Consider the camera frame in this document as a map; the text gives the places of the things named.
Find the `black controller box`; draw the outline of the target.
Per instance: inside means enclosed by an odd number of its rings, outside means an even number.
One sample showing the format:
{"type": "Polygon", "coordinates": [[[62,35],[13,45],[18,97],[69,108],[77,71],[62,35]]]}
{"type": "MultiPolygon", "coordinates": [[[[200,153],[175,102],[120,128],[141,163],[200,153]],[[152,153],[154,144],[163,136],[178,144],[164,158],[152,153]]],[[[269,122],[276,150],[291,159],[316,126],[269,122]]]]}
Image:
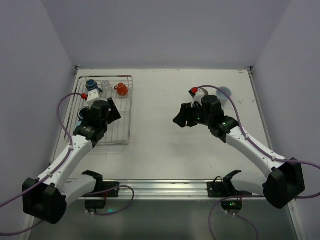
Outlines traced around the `black controller box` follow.
{"type": "Polygon", "coordinates": [[[96,211],[100,209],[104,209],[106,206],[106,200],[85,200],[84,207],[88,211],[96,211]]]}
{"type": "Polygon", "coordinates": [[[223,200],[220,203],[222,209],[231,214],[239,214],[243,208],[243,203],[240,200],[223,200]]]}

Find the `dark blue mug rear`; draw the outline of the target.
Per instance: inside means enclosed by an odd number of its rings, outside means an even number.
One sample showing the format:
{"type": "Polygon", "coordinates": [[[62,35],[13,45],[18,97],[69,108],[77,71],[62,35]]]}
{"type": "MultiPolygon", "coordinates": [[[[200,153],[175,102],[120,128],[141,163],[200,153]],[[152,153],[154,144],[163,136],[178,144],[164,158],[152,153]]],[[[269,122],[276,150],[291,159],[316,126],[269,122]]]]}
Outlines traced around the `dark blue mug rear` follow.
{"type": "Polygon", "coordinates": [[[87,89],[88,94],[94,90],[97,90],[99,95],[103,92],[102,89],[98,86],[98,83],[94,79],[87,80],[85,83],[85,87],[87,89]]]}

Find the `dark blue mug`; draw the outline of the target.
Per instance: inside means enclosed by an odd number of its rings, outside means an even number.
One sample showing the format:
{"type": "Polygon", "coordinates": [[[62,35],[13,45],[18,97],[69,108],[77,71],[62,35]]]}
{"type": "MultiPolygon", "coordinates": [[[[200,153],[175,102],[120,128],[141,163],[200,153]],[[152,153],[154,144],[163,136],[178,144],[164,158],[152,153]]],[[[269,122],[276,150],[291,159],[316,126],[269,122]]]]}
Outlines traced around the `dark blue mug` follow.
{"type": "Polygon", "coordinates": [[[82,121],[89,114],[90,114],[90,108],[88,106],[84,106],[78,110],[77,117],[80,121],[82,121]]]}
{"type": "Polygon", "coordinates": [[[98,83],[94,79],[87,80],[85,83],[85,87],[87,89],[88,94],[94,90],[97,90],[99,95],[103,92],[102,89],[98,86],[98,83]]]}

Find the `clear glass cup rear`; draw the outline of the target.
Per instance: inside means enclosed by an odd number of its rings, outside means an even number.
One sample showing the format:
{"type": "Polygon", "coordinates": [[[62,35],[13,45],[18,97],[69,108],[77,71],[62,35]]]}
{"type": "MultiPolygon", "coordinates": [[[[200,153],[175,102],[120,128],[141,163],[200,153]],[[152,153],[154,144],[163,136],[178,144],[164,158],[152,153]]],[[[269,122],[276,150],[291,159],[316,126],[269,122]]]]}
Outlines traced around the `clear glass cup rear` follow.
{"type": "Polygon", "coordinates": [[[114,89],[108,80],[103,80],[101,82],[101,88],[102,88],[102,93],[101,93],[102,98],[107,99],[112,96],[114,89]]]}

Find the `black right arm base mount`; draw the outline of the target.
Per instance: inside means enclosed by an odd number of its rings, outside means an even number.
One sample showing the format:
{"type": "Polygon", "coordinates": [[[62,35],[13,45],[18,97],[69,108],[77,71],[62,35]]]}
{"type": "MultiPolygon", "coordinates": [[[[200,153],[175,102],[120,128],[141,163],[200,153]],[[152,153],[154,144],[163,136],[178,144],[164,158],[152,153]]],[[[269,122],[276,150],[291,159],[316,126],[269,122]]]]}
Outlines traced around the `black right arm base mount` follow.
{"type": "Polygon", "coordinates": [[[236,190],[231,182],[233,177],[241,172],[241,170],[234,170],[223,178],[221,176],[217,176],[213,181],[207,182],[206,190],[208,197],[226,198],[234,196],[252,196],[251,192],[236,190]]]}

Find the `grey ceramic mug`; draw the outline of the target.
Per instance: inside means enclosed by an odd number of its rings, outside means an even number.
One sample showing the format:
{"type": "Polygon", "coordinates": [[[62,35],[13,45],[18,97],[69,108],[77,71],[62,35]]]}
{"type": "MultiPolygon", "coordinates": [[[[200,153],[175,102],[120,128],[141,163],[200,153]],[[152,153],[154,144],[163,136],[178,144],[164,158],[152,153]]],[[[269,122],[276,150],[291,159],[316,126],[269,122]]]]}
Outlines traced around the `grey ceramic mug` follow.
{"type": "Polygon", "coordinates": [[[229,101],[229,97],[231,96],[232,91],[225,86],[221,86],[216,90],[216,97],[218,98],[222,106],[224,106],[229,101]]]}

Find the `aluminium frame rail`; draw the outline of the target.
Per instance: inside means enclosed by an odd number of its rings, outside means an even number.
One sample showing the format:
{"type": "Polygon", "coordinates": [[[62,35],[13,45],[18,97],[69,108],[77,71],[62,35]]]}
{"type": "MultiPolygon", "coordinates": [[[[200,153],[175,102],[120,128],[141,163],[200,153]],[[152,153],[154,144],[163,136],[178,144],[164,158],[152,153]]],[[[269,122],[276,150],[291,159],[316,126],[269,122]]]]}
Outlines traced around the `aluminium frame rail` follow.
{"type": "MultiPolygon", "coordinates": [[[[138,200],[186,200],[207,199],[207,182],[206,181],[171,181],[171,180],[128,180],[118,181],[119,186],[109,190],[104,190],[100,193],[109,192],[114,189],[119,189],[118,199],[129,199],[134,197],[138,200]]],[[[234,188],[238,191],[246,191],[252,193],[254,198],[258,196],[264,197],[263,186],[259,183],[248,182],[247,179],[231,180],[234,188]]],[[[64,186],[59,189],[63,196],[66,196],[66,201],[70,205],[79,198],[103,198],[103,197],[85,197],[95,188],[96,183],[90,176],[81,176],[73,181],[67,181],[64,186]]],[[[243,198],[245,195],[230,196],[232,198],[243,198]]]]}

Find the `light blue cup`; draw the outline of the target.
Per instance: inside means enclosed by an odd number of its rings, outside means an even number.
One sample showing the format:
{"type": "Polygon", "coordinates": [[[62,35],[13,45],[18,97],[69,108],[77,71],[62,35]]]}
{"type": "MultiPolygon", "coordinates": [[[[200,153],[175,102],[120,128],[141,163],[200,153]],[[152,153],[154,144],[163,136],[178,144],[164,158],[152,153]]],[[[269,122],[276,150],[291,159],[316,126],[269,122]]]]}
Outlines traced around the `light blue cup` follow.
{"type": "Polygon", "coordinates": [[[76,124],[75,124],[75,126],[74,126],[74,128],[76,129],[78,126],[80,126],[82,124],[82,121],[78,121],[76,124]]]}

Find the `orange ceramic cup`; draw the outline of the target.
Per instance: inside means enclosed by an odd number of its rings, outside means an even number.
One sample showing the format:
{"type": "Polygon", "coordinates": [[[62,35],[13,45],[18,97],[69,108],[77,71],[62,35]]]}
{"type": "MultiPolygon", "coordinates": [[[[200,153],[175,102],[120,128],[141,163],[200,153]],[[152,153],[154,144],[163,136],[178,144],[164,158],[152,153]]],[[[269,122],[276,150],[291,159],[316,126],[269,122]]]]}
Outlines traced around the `orange ceramic cup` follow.
{"type": "Polygon", "coordinates": [[[128,87],[127,87],[124,83],[122,83],[122,82],[118,83],[118,84],[114,87],[114,89],[116,90],[117,94],[118,94],[119,96],[121,96],[121,97],[127,96],[128,93],[129,93],[128,87]]]}

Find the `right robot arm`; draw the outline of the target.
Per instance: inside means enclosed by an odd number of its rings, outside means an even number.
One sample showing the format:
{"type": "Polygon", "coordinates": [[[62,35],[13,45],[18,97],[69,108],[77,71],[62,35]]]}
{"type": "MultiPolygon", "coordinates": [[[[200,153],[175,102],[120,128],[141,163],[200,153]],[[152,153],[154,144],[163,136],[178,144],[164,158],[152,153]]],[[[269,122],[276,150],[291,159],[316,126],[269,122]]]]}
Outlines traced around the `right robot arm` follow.
{"type": "Polygon", "coordinates": [[[242,133],[237,120],[224,114],[215,95],[195,97],[193,102],[183,103],[173,122],[181,128],[208,127],[214,137],[239,151],[262,172],[262,178],[254,181],[225,176],[224,181],[232,190],[261,195],[277,209],[305,191],[302,165],[295,158],[285,160],[261,143],[250,143],[250,135],[242,133]]]}

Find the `dark blue mug front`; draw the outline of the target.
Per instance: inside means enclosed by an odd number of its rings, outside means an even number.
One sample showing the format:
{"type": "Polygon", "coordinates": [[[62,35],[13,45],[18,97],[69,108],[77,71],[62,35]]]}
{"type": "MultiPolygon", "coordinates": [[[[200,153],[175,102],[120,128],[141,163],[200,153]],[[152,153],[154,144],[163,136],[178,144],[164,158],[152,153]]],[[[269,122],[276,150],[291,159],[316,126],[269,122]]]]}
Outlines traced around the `dark blue mug front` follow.
{"type": "Polygon", "coordinates": [[[78,110],[77,117],[80,121],[82,121],[89,114],[90,114],[90,108],[88,106],[84,106],[78,110]]]}

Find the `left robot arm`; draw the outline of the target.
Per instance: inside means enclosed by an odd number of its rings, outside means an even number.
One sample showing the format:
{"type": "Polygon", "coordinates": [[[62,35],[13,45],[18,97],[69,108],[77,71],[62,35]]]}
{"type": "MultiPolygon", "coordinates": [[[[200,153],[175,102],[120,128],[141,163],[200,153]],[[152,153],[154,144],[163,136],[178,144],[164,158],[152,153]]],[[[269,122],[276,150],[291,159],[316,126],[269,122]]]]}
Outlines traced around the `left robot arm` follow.
{"type": "Polygon", "coordinates": [[[103,176],[97,172],[86,170],[72,183],[67,184],[67,180],[105,136],[108,125],[120,118],[111,97],[95,101],[74,130],[71,146],[67,146],[36,179],[27,178],[23,183],[23,212],[54,225],[77,199],[91,193],[100,194],[104,190],[103,176]]]}

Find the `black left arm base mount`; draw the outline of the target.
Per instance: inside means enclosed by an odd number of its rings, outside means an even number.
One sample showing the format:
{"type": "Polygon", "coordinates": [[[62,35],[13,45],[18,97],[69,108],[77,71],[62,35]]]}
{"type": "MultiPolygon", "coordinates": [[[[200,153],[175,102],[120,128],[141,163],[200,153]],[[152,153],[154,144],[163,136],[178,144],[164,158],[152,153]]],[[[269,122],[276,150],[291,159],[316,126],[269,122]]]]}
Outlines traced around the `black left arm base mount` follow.
{"type": "Polygon", "coordinates": [[[82,175],[87,175],[90,177],[93,177],[96,181],[94,190],[90,193],[85,194],[85,197],[101,197],[101,198],[117,198],[119,195],[119,189],[113,189],[111,188],[118,187],[120,183],[118,181],[104,181],[103,176],[100,173],[86,170],[82,173],[82,175]]]}

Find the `black left controller box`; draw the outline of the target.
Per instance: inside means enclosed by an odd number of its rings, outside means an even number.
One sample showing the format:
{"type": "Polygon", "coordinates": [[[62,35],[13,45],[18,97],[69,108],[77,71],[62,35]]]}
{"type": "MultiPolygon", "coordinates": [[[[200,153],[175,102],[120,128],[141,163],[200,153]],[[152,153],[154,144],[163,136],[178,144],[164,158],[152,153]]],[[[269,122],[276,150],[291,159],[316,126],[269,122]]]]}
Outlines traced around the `black left controller box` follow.
{"type": "Polygon", "coordinates": [[[106,206],[106,200],[85,200],[84,207],[88,211],[96,211],[100,209],[104,209],[106,206]]]}

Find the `black right controller box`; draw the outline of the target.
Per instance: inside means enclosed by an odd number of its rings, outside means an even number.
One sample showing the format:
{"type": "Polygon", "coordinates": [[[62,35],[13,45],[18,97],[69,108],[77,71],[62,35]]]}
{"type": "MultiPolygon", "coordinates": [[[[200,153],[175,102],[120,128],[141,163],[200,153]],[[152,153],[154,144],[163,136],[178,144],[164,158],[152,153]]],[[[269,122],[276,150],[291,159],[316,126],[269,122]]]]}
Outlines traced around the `black right controller box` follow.
{"type": "Polygon", "coordinates": [[[239,214],[243,208],[243,203],[240,200],[223,200],[220,203],[222,209],[231,214],[239,214]]]}

